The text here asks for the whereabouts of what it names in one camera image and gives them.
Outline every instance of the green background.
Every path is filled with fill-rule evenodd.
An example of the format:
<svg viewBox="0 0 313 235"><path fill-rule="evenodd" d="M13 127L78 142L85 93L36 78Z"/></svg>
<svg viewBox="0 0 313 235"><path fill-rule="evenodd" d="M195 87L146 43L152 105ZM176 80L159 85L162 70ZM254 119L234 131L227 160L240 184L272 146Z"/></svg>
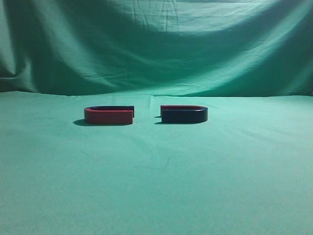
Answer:
<svg viewBox="0 0 313 235"><path fill-rule="evenodd" d="M0 0L0 235L312 235L312 25L313 0Z"/></svg>
<svg viewBox="0 0 313 235"><path fill-rule="evenodd" d="M271 96L313 88L312 0L0 0L0 11L2 90Z"/></svg>

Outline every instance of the magnet top surface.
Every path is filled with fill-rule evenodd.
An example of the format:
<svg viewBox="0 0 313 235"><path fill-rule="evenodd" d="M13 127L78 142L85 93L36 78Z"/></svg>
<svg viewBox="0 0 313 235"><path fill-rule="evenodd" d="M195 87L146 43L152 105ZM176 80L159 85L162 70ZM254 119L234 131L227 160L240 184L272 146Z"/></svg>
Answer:
<svg viewBox="0 0 313 235"><path fill-rule="evenodd" d="M163 123L200 123L208 120L208 108L199 105L161 105Z"/></svg>

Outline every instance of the green tablecloth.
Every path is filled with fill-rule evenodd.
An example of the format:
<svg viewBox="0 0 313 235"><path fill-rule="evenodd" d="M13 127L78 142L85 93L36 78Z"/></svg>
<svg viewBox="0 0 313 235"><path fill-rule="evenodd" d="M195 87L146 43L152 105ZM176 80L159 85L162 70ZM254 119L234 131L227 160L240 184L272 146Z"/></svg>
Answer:
<svg viewBox="0 0 313 235"><path fill-rule="evenodd" d="M209 108L160 124L161 104ZM135 105L133 125L83 108ZM0 94L1 235L311 235L313 97Z"/></svg>

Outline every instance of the magnet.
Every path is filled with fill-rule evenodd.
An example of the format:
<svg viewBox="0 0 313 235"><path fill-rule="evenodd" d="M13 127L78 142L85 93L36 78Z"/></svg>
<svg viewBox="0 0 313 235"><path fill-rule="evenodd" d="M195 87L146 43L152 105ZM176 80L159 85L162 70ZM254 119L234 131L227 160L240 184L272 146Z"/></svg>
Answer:
<svg viewBox="0 0 313 235"><path fill-rule="evenodd" d="M93 106L84 109L89 124L132 124L134 106Z"/></svg>
<svg viewBox="0 0 313 235"><path fill-rule="evenodd" d="M163 123L200 123L208 120L208 108L196 105L161 105Z"/></svg>

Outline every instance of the green backdrop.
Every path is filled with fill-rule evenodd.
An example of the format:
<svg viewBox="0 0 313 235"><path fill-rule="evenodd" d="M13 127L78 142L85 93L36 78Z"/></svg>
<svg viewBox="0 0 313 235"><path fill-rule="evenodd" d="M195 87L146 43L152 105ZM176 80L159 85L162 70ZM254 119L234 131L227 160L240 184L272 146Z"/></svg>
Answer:
<svg viewBox="0 0 313 235"><path fill-rule="evenodd" d="M0 89L308 94L312 0L0 0Z"/></svg>

